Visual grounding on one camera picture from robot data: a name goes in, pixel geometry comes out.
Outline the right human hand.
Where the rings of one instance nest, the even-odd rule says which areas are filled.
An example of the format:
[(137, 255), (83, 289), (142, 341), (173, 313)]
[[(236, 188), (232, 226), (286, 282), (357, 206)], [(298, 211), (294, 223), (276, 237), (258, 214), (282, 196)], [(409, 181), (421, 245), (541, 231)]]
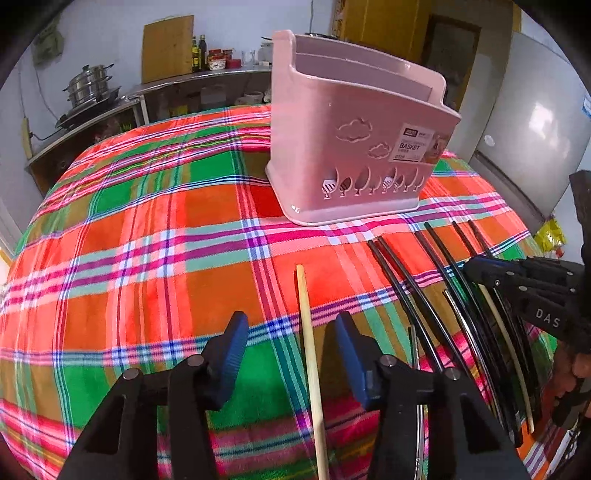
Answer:
[(559, 342), (554, 354), (552, 385), (557, 397), (573, 391), (578, 379), (590, 377), (591, 357)]

